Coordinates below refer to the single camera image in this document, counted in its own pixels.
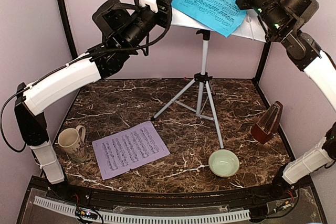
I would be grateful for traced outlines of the brown wooden metronome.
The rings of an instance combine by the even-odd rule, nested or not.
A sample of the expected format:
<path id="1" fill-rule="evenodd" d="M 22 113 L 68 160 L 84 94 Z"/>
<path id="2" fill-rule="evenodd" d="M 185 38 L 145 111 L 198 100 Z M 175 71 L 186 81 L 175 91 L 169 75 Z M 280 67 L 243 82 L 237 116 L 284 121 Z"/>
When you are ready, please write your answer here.
<path id="1" fill-rule="evenodd" d="M 252 137 L 260 144 L 270 141 L 278 131 L 282 111 L 282 103 L 275 101 L 251 128 Z"/>

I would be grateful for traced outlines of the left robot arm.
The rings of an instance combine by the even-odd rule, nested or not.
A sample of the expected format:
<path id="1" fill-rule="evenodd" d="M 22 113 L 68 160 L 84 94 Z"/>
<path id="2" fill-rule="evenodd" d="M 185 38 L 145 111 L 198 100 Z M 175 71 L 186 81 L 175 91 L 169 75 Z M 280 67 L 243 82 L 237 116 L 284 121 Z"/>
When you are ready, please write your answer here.
<path id="1" fill-rule="evenodd" d="M 39 80 L 17 87 L 14 113 L 21 136 L 61 200 L 71 200 L 74 189 L 65 182 L 66 174 L 49 139 L 44 111 L 73 91 L 116 74 L 139 50 L 147 54 L 153 45 L 150 31 L 155 26 L 170 28 L 171 3 L 172 0 L 135 0 L 134 4 L 106 1 L 92 17 L 103 35 L 100 44 Z"/>

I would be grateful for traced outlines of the grey folding music stand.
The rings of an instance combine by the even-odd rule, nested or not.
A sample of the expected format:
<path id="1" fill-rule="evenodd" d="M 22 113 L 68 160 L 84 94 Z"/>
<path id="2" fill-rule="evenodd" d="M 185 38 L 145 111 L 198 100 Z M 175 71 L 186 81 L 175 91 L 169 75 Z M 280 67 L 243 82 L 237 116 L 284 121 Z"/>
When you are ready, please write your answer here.
<path id="1" fill-rule="evenodd" d="M 212 79 L 212 77 L 209 76 L 208 73 L 206 72 L 208 46 L 209 46 L 211 31 L 210 30 L 205 30 L 205 29 L 200 29 L 200 30 L 198 30 L 196 32 L 196 34 L 197 35 L 198 34 L 202 34 L 202 39 L 203 39 L 202 65 L 201 65 L 201 71 L 200 71 L 200 73 L 196 73 L 194 75 L 194 78 L 179 93 L 177 93 L 158 113 L 156 113 L 151 118 L 151 120 L 154 121 L 170 105 L 172 105 L 173 103 L 177 103 L 177 104 L 179 104 L 179 105 L 187 108 L 188 110 L 194 112 L 195 115 L 198 116 L 199 118 L 203 118 L 203 119 L 207 119 L 207 120 L 210 120 L 210 121 L 214 121 L 216 132 L 217 132 L 217 136 L 218 136 L 218 140 L 219 140 L 220 148 L 224 149 L 224 143 L 223 143 L 223 139 L 222 139 L 222 134 L 221 134 L 221 130 L 220 130 L 220 127 L 219 127 L 219 122 L 218 122 L 218 118 L 217 118 L 217 114 L 216 114 L 215 104 L 214 104 L 214 101 L 213 101 L 213 95 L 212 95 L 211 85 L 209 83 L 209 81 Z M 199 83 L 199 88 L 198 88 L 198 97 L 197 97 L 196 109 L 193 109 L 193 108 L 189 107 L 188 105 L 186 105 L 186 104 L 178 101 L 178 98 L 181 95 L 183 95 L 196 82 Z M 204 107 L 202 107 L 204 88 L 206 88 L 206 91 L 207 91 L 208 97 L 207 97 L 206 101 L 209 100 L 209 103 L 210 103 L 210 106 L 211 106 L 211 110 L 212 110 L 212 115 L 213 115 L 212 117 L 202 115 L 202 111 L 203 111 L 203 108 L 204 108 Z"/>

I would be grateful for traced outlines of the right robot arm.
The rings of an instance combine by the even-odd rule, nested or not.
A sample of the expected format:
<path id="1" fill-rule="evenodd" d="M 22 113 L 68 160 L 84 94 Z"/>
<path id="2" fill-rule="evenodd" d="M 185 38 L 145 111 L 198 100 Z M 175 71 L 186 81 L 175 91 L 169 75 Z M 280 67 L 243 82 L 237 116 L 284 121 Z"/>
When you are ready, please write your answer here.
<path id="1" fill-rule="evenodd" d="M 335 63 L 318 43 L 300 29 L 316 13 L 316 0 L 236 0 L 241 10 L 252 9 L 265 29 L 267 42 L 279 42 L 286 49 L 289 59 L 304 72 L 320 89 L 332 107 L 335 107 Z M 322 140 L 295 161 L 280 168 L 268 195 L 280 199 L 288 186 L 317 171 L 327 164 L 335 163 L 335 126 L 326 132 Z"/>

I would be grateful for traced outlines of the purple sheet music page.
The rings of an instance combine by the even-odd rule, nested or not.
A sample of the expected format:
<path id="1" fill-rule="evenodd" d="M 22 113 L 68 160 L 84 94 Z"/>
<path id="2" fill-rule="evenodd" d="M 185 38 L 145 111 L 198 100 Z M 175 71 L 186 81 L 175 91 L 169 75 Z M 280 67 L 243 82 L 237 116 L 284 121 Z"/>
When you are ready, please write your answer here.
<path id="1" fill-rule="evenodd" d="M 103 180 L 170 155 L 150 121 L 95 140 L 92 147 Z"/>

